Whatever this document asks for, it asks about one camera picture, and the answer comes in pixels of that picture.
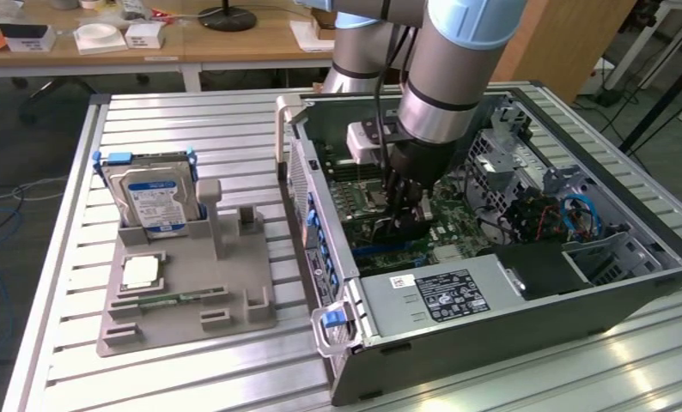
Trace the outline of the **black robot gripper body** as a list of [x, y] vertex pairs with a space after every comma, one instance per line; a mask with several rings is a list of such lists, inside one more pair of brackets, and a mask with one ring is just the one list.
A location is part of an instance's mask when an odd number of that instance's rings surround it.
[[391, 168], [402, 178], [430, 188], [439, 181], [455, 154], [455, 143], [434, 144], [418, 139], [398, 142], [391, 151]]

